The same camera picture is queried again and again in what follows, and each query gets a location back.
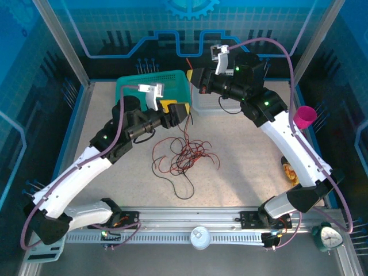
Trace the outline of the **white plastic basket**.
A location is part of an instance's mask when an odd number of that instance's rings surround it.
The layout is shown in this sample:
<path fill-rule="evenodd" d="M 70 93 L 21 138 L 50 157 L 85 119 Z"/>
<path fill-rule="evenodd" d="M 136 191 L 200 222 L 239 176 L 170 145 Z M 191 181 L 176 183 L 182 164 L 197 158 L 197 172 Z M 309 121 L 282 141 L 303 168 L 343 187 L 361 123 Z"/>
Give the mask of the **white plastic basket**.
<path fill-rule="evenodd" d="M 199 89 L 192 88 L 192 106 L 199 116 L 229 115 L 240 112 L 240 103 L 233 99 L 222 99 L 216 93 L 200 94 Z"/>

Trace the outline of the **teal plastic basket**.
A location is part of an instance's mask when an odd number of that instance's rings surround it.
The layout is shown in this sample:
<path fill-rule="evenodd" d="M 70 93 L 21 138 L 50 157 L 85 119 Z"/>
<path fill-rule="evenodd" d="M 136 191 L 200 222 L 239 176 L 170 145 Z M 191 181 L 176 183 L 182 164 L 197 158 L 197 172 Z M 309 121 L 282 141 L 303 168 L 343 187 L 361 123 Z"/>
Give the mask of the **teal plastic basket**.
<path fill-rule="evenodd" d="M 164 92 L 162 98 L 157 98 L 159 108 L 159 100 L 174 99 L 178 103 L 188 102 L 191 105 L 190 87 L 185 73 L 181 70 L 155 72 L 141 75 L 122 76 L 116 82 L 116 111 L 120 110 L 120 96 L 134 96 L 140 101 L 142 111 L 149 109 L 145 101 L 145 93 L 138 91 L 138 84 L 151 85 L 154 83 L 164 84 Z"/>

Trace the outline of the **pink plastic cup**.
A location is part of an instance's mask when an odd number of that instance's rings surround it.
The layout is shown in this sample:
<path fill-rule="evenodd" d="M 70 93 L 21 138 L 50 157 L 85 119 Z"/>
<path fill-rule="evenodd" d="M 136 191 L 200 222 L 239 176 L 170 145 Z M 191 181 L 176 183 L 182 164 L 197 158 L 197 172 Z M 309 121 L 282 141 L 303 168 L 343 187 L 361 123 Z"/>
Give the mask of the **pink plastic cup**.
<path fill-rule="evenodd" d="M 300 106 L 294 117 L 293 121 L 299 129 L 308 128 L 317 119 L 317 112 L 310 106 Z"/>

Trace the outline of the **yellow snack bag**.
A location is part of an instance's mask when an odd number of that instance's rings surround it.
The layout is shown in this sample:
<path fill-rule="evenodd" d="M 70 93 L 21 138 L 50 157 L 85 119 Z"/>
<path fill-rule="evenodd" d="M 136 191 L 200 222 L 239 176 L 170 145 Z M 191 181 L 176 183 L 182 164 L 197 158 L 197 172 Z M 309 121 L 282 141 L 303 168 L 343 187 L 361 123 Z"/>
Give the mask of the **yellow snack bag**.
<path fill-rule="evenodd" d="M 281 157 L 281 165 L 284 169 L 286 177 L 290 180 L 292 187 L 299 185 L 300 181 L 299 181 L 299 178 L 294 168 L 291 166 L 291 164 L 288 162 L 288 160 L 284 156 Z"/>

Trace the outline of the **white round lid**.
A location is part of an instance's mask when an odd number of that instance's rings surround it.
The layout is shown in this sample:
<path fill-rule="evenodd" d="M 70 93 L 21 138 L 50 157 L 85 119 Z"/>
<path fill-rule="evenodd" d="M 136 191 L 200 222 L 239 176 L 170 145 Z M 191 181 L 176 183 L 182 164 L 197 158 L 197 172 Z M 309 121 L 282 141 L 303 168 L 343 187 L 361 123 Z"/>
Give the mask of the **white round lid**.
<path fill-rule="evenodd" d="M 206 249 L 211 242 L 209 230 L 203 226 L 195 227 L 190 234 L 190 242 L 197 250 Z"/>

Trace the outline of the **white desk calculator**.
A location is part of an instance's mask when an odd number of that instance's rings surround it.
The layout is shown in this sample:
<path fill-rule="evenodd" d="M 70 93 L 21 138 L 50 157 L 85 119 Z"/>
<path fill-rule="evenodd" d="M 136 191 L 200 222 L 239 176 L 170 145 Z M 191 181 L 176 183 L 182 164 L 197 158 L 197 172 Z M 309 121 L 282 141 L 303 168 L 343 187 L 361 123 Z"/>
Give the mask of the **white desk calculator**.
<path fill-rule="evenodd" d="M 40 243 L 26 252 L 24 261 L 25 263 L 48 263 L 57 261 L 64 250 L 64 245 L 65 237 L 50 245 Z"/>

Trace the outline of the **green alarm clock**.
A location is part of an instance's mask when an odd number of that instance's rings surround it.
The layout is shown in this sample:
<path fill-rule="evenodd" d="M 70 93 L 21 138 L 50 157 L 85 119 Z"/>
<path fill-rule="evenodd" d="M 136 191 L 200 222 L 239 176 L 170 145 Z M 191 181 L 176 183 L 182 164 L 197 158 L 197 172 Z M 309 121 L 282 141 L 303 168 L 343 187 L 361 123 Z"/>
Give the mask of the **green alarm clock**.
<path fill-rule="evenodd" d="M 312 228 L 311 234 L 315 246 L 321 252 L 334 250 L 343 245 L 343 236 L 328 222 L 322 222 Z"/>

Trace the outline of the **aluminium frame post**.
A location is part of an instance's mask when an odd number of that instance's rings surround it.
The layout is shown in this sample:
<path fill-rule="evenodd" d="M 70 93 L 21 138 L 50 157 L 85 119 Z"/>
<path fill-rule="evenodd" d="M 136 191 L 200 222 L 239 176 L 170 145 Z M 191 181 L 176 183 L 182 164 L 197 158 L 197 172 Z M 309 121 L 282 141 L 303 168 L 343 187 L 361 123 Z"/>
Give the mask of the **aluminium frame post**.
<path fill-rule="evenodd" d="M 89 88 L 90 79 L 48 0 L 32 0 L 32 2 L 74 71 L 78 81 L 84 88 Z"/>
<path fill-rule="evenodd" d="M 314 55 L 316 54 L 319 46 L 325 39 L 330 27 L 337 18 L 343 4 L 346 0 L 331 0 L 329 6 L 324 12 L 317 28 L 315 29 L 305 51 L 301 55 L 295 69 L 294 69 L 294 81 L 290 81 L 291 88 L 295 88 L 298 82 L 301 80 L 303 74 L 311 63 Z"/>

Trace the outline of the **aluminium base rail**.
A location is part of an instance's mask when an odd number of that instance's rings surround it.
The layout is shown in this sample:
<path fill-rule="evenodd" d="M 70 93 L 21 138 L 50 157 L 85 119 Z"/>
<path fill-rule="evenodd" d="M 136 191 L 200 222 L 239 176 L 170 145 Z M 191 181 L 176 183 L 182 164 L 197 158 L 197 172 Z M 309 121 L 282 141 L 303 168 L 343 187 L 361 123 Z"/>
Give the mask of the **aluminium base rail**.
<path fill-rule="evenodd" d="M 68 207 L 64 213 L 70 217 L 70 230 L 93 224 L 103 224 L 119 211 L 138 211 L 142 230 L 146 232 L 184 232 L 197 226 L 203 226 L 213 232 L 247 231 L 271 232 L 280 229 L 242 229 L 239 221 L 241 211 L 258 211 L 256 207 L 123 207 L 111 212 L 107 204 L 91 204 Z M 308 213 L 298 215 L 289 213 L 292 229 L 309 232 L 312 227 L 327 221 L 336 227 L 344 224 L 344 217 L 339 209 L 317 207 Z"/>

